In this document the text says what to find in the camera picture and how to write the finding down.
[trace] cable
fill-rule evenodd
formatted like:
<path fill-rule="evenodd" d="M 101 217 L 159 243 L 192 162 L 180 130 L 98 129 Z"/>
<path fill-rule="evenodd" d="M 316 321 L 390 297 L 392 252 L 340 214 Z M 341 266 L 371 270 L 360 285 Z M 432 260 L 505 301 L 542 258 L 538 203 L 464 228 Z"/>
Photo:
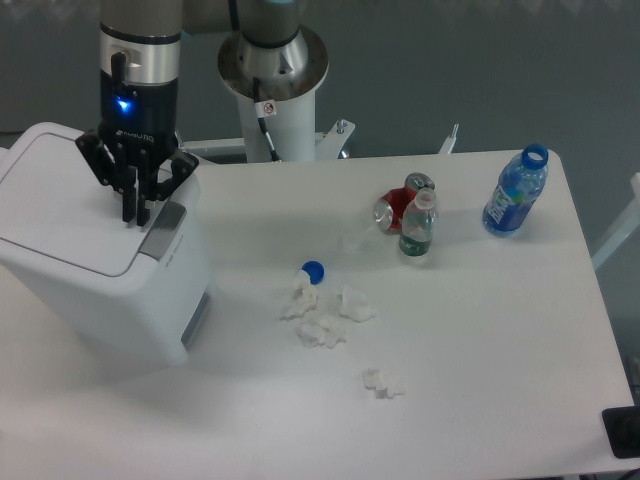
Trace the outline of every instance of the cable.
<path fill-rule="evenodd" d="M 260 79 L 258 77 L 253 77 L 253 103 L 260 103 Z M 267 130 L 267 122 L 265 122 L 263 117 L 258 117 L 258 125 L 260 125 L 260 131 L 267 140 L 267 147 L 271 154 L 271 161 L 281 162 L 282 159 L 280 158 L 280 155 L 278 155 L 278 152 L 276 152 L 276 147 L 273 145 L 273 140 L 271 140 L 271 135 L 269 135 L 269 131 Z"/>
<path fill-rule="evenodd" d="M 640 468 L 636 468 L 635 470 L 629 470 L 627 473 L 621 476 L 618 480 L 629 480 L 638 472 L 640 472 Z"/>

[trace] warning sticker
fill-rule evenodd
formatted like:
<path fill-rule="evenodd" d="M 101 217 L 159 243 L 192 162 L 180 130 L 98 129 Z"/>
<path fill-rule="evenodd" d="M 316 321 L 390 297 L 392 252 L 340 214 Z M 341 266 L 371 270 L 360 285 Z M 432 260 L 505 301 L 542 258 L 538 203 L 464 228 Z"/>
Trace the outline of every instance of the warning sticker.
<path fill-rule="evenodd" d="M 256 105 L 256 114 L 258 118 L 272 117 L 276 115 L 276 102 L 274 100 L 265 100 L 264 102 L 258 102 Z"/>

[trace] blue bottle cap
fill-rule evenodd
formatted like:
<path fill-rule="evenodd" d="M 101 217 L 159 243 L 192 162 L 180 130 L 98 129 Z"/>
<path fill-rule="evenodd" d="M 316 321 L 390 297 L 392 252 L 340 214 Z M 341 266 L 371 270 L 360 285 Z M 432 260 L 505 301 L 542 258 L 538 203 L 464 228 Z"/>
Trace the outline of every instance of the blue bottle cap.
<path fill-rule="evenodd" d="M 309 274 L 311 285 L 319 284 L 324 278 L 324 267 L 320 262 L 309 260 L 302 266 L 302 270 Z"/>
<path fill-rule="evenodd" d="M 533 143 L 522 151 L 522 164 L 531 170 L 540 170 L 548 161 L 549 151 L 539 143 Z"/>

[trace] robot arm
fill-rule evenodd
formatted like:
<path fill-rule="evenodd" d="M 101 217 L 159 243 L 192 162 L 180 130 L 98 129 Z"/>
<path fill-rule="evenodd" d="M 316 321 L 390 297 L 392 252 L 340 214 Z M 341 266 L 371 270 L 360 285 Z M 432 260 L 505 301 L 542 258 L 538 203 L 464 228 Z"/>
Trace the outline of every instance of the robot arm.
<path fill-rule="evenodd" d="M 313 158 L 313 92 L 328 60 L 319 37 L 299 24 L 302 6 L 301 0 L 101 0 L 102 122 L 76 144 L 98 181 L 122 195 L 123 221 L 137 216 L 137 224 L 145 225 L 147 202 L 166 199 L 198 166 L 175 138 L 183 28 L 235 31 L 223 45 L 219 68 L 241 117 L 245 112 L 249 160 L 279 159 L 274 143 L 285 160 Z M 289 107 L 295 118 L 279 114 L 269 127 L 254 110 L 264 100 L 299 97 L 305 97 L 303 107 Z M 173 176 L 159 184 L 167 159 Z"/>
<path fill-rule="evenodd" d="M 76 140 L 103 185 L 122 195 L 122 220 L 143 226 L 198 166 L 175 139 L 182 0 L 102 0 L 102 122 Z M 172 177 L 158 183 L 171 161 Z"/>

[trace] bottle label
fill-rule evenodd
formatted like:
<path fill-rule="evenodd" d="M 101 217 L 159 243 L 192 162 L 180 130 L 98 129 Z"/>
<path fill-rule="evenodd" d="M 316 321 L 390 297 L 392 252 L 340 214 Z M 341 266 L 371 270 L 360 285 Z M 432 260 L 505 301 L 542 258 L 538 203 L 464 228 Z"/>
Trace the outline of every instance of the bottle label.
<path fill-rule="evenodd" d="M 524 193 L 517 189 L 504 189 L 498 185 L 487 204 L 485 219 L 496 229 L 503 232 L 516 230 L 522 225 L 533 202 L 524 201 Z"/>

